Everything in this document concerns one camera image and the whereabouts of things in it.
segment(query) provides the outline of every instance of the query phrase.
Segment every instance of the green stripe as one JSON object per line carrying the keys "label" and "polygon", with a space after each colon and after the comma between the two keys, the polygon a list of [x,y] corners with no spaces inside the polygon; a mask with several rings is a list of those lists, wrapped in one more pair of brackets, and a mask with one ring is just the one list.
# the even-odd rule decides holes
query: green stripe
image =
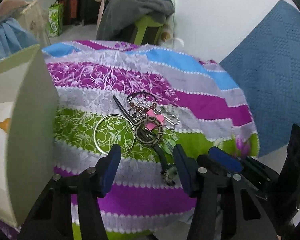
{"label": "green stripe", "polygon": [[[82,240],[81,238],[81,231],[80,226],[76,224],[72,224],[72,230],[73,230],[73,237],[74,240]],[[135,234],[121,234],[121,233],[115,233],[115,232],[106,232],[109,240],[128,240],[139,236],[147,236],[152,234],[149,230],[142,231],[141,233],[135,233]]]}
{"label": "green stripe", "polygon": [[[81,147],[84,150],[99,153],[96,150],[93,141],[93,131],[97,122],[102,118],[101,115],[87,113],[76,109],[58,109],[55,120],[55,137],[66,141],[71,145]],[[98,130],[96,138],[105,142],[101,148],[108,151],[113,143],[118,143],[124,152],[127,140],[132,140],[132,129],[127,125],[126,121],[119,120],[116,117],[106,120]],[[165,130],[161,146],[168,140],[172,139],[177,144],[181,144],[186,154],[190,157],[197,158],[201,154],[207,154],[208,150],[213,146],[213,142],[208,141],[201,133],[179,133],[171,130]],[[252,146],[251,154],[256,156],[258,153],[258,137],[256,134],[250,136]],[[229,154],[236,152],[235,141],[227,140],[223,142],[223,150]],[[166,154],[169,163],[173,163],[173,157]],[[132,157],[141,160],[154,160],[159,162],[159,158],[152,148],[143,146],[136,141],[131,152],[123,154],[123,157]]]}

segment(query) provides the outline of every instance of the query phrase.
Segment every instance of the metal ring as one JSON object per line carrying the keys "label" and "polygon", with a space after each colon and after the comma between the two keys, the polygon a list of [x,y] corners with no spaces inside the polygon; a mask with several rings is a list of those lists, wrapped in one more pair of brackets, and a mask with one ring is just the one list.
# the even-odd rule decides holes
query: metal ring
{"label": "metal ring", "polygon": [[[94,131],[93,131],[93,140],[94,140],[94,144],[96,145],[96,148],[98,149],[98,151],[101,152],[101,153],[104,154],[104,155],[108,155],[108,153],[106,153],[104,150],[102,150],[102,149],[100,148],[100,146],[98,145],[97,139],[96,139],[96,131],[98,130],[98,127],[100,126],[100,124],[101,124],[105,119],[107,119],[107,118],[109,118],[109,117],[120,117],[120,118],[126,120],[127,123],[131,126],[131,129],[133,130],[133,123],[132,123],[128,118],[126,118],[126,117],[123,116],[123,115],[120,115],[120,114],[109,114],[109,115],[106,115],[106,116],[102,117],[102,118],[100,119],[100,121],[97,123],[96,127],[94,128]],[[131,151],[131,149],[132,149],[133,146],[134,146],[135,141],[136,141],[136,137],[135,137],[135,135],[134,135],[134,133],[133,133],[132,145],[131,145],[131,147],[128,148],[128,151]]]}
{"label": "metal ring", "polygon": [[[146,122],[152,122],[154,123],[157,127],[158,127],[158,134],[156,137],[152,138],[150,141],[144,141],[142,140],[139,135],[138,135],[138,130],[140,129],[140,126]],[[157,118],[153,117],[153,116],[149,116],[149,115],[143,115],[141,117],[139,117],[136,120],[136,124],[135,124],[135,130],[134,130],[134,136],[137,138],[138,141],[140,141],[141,143],[143,143],[144,145],[147,146],[154,146],[155,144],[157,144],[158,142],[160,142],[161,138],[163,135],[163,127],[162,124],[158,121]]]}

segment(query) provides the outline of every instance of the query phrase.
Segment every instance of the blue fabric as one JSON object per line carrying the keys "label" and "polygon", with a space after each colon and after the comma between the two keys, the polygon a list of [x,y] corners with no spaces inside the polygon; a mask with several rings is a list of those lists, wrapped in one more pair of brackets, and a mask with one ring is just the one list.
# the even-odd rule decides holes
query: blue fabric
{"label": "blue fabric", "polygon": [[207,71],[199,62],[189,55],[165,49],[151,49],[147,52],[127,51],[126,53],[146,55],[151,61],[164,63],[185,72],[189,71],[205,74],[214,79],[220,90],[228,90],[238,87],[228,73]]}
{"label": "blue fabric", "polygon": [[0,23],[0,59],[37,43],[35,37],[22,29],[15,19],[8,18]]}
{"label": "blue fabric", "polygon": [[65,55],[72,54],[73,52],[79,52],[80,50],[68,44],[56,43],[43,48],[42,51],[53,57],[62,57]]}
{"label": "blue fabric", "polygon": [[287,144],[300,126],[300,12],[279,1],[220,64],[245,93],[259,156]]}

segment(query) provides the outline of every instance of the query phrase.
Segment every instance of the gray cloth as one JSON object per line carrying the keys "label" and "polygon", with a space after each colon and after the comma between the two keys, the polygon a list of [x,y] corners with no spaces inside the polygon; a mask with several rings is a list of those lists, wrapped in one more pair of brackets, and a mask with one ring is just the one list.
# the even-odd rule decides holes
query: gray cloth
{"label": "gray cloth", "polygon": [[149,14],[164,23],[174,13],[174,6],[165,0],[108,0],[97,31],[97,40],[111,40],[122,29]]}

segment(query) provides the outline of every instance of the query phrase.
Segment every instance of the cardboard box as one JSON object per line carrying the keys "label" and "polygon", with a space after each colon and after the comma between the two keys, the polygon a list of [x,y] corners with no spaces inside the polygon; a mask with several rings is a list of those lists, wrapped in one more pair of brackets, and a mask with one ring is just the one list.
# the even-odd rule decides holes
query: cardboard box
{"label": "cardboard box", "polygon": [[62,3],[54,3],[49,7],[47,30],[50,37],[60,36],[63,29],[63,11]]}
{"label": "cardboard box", "polygon": [[58,94],[40,45],[0,60],[0,219],[18,227],[53,176]]}

